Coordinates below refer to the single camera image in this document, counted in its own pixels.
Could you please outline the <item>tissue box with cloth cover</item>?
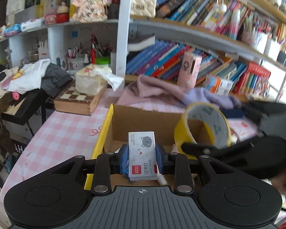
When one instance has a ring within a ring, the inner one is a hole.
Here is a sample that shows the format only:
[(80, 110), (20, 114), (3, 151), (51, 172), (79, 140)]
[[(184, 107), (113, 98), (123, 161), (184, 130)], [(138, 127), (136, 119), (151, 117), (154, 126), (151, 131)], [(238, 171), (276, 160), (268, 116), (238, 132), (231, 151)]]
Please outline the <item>tissue box with cloth cover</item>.
[(116, 91), (124, 79), (113, 74), (106, 65), (90, 64), (75, 75), (75, 88), (79, 93), (95, 96), (108, 85)]

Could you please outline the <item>white quilted handbag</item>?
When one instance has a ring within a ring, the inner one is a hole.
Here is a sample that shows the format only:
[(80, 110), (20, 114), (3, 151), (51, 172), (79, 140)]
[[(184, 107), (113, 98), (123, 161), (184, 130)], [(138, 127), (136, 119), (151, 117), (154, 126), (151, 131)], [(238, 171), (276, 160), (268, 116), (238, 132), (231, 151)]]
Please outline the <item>white quilted handbag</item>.
[(132, 0), (130, 14), (154, 18), (156, 6), (157, 0)]

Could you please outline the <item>white pen holder box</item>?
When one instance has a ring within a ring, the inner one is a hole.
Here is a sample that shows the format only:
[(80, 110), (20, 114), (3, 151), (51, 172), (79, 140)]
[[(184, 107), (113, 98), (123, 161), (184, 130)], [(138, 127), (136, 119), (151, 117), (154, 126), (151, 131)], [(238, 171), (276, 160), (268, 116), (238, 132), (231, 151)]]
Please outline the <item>white pen holder box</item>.
[(266, 47), (264, 49), (264, 55), (268, 56), (272, 60), (277, 60), (280, 53), (281, 44), (272, 38), (267, 39)]

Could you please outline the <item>yellow tape roll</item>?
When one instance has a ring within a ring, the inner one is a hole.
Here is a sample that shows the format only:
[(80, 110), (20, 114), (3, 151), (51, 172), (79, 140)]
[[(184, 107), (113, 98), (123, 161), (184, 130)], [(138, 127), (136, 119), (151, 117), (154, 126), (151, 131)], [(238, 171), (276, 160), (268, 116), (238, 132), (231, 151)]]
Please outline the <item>yellow tape roll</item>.
[(197, 159), (230, 146), (231, 130), (223, 113), (212, 104), (196, 102), (185, 109), (177, 122), (171, 151)]

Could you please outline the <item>pink cylindrical device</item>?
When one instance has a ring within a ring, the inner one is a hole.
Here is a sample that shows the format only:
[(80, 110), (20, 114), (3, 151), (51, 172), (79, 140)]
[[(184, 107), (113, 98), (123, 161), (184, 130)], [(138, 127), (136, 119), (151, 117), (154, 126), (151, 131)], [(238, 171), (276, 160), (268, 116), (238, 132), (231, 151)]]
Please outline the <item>pink cylindrical device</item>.
[(177, 85), (186, 90), (195, 87), (202, 57), (187, 51), (183, 55), (182, 65), (179, 70)]

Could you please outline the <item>orange blue white box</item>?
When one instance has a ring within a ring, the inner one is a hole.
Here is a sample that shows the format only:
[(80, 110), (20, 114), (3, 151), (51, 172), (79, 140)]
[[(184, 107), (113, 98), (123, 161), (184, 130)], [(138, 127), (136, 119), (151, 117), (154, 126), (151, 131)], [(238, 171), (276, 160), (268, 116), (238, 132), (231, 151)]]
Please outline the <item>orange blue white box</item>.
[(221, 79), (212, 75), (207, 75), (202, 86), (214, 94), (229, 95), (233, 84), (233, 81)]

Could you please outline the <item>pile of clothes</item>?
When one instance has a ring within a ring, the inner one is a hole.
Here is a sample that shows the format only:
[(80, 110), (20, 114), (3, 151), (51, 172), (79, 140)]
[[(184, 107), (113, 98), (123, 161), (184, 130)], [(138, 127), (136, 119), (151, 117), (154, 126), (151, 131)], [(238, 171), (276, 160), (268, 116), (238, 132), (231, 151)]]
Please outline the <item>pile of clothes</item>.
[(13, 93), (24, 95), (32, 90), (43, 90), (55, 98), (72, 77), (49, 59), (0, 71), (0, 149), (13, 153), (10, 132), (2, 122), (1, 114), (12, 103)]

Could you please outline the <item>wooden chess board box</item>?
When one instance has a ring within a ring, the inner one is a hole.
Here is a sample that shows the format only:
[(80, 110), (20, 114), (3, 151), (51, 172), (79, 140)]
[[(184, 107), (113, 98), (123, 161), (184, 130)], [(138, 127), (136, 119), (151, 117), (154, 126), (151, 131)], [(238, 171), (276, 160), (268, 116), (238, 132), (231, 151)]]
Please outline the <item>wooden chess board box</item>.
[(75, 88), (75, 81), (72, 81), (55, 99), (55, 110), (63, 113), (90, 116), (96, 109), (99, 101), (104, 95), (106, 88), (95, 95), (79, 93)]

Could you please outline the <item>pink floral doll figure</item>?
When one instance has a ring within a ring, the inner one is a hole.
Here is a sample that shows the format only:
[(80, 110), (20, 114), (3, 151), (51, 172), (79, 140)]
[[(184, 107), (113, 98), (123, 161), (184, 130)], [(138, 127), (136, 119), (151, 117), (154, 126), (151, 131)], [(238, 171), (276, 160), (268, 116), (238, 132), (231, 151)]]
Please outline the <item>pink floral doll figure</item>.
[(91, 23), (107, 20), (107, 7), (112, 0), (72, 0), (72, 5), (76, 8), (73, 21), (80, 23)]

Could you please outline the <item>white bookshelf frame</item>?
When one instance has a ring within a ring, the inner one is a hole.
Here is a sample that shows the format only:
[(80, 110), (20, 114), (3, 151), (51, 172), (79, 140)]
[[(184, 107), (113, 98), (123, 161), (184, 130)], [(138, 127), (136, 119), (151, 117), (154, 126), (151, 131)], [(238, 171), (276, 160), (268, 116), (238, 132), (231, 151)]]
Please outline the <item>white bookshelf frame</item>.
[[(277, 23), (286, 24), (286, 15), (267, 0), (244, 0), (246, 4), (256, 6), (262, 13)], [(240, 58), (255, 62), (268, 62), (281, 69), (286, 74), (286, 67), (269, 58), (267, 55), (270, 47), (266, 46), (260, 53), (241, 41), (232, 40), (226, 36), (206, 30), (200, 26), (186, 25), (179, 22), (168, 21), (159, 18), (133, 16), (130, 14), (131, 0), (120, 0), (116, 74), (124, 77), (127, 57), (127, 45), (130, 35), (130, 25), (143, 25), (155, 30), (155, 35), (163, 39), (174, 39), (189, 44), (198, 45), (206, 49), (219, 50), (221, 52), (238, 53)]]

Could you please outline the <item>pink checkered tablecloth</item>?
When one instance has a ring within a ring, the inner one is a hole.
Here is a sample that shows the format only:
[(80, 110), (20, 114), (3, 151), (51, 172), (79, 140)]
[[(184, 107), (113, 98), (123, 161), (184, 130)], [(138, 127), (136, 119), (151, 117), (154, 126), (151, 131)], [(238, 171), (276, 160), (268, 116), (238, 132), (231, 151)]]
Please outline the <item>pink checkered tablecloth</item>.
[(91, 116), (55, 111), (40, 127), (9, 173), (0, 193), (4, 196), (14, 185), (75, 155), (92, 156), (110, 104), (120, 91), (107, 89)]

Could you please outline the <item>yellow cardboard box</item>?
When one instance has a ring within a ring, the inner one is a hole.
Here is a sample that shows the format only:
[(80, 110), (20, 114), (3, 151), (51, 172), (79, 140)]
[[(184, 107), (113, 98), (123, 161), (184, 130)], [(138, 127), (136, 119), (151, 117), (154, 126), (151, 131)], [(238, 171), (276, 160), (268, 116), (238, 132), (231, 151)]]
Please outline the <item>yellow cardboard box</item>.
[(164, 185), (176, 195), (192, 196), (192, 174), (200, 160), (188, 157), (174, 145), (194, 146), (186, 114), (146, 111), (111, 105), (92, 159), (85, 162), (86, 185), (93, 195), (112, 194), (117, 186), (159, 188), (158, 178), (169, 177)]

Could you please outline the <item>purple cloth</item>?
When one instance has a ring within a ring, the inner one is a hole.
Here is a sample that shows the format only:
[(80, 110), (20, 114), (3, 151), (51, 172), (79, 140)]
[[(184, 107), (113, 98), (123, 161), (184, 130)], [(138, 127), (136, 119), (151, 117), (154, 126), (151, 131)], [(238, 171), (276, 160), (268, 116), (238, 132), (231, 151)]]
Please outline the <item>purple cloth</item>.
[(229, 110), (242, 105), (234, 96), (214, 94), (203, 87), (186, 90), (176, 84), (145, 75), (140, 75), (135, 82), (126, 86), (117, 104), (130, 106), (151, 101), (162, 101), (180, 108), (196, 102), (211, 103), (218, 108)]

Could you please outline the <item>white staples box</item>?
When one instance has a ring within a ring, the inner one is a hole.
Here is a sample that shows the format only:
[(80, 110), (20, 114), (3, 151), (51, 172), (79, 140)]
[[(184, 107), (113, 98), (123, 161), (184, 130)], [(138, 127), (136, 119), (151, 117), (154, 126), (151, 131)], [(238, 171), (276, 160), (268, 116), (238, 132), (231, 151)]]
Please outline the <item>white staples box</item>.
[(157, 180), (158, 167), (153, 131), (129, 132), (129, 179)]

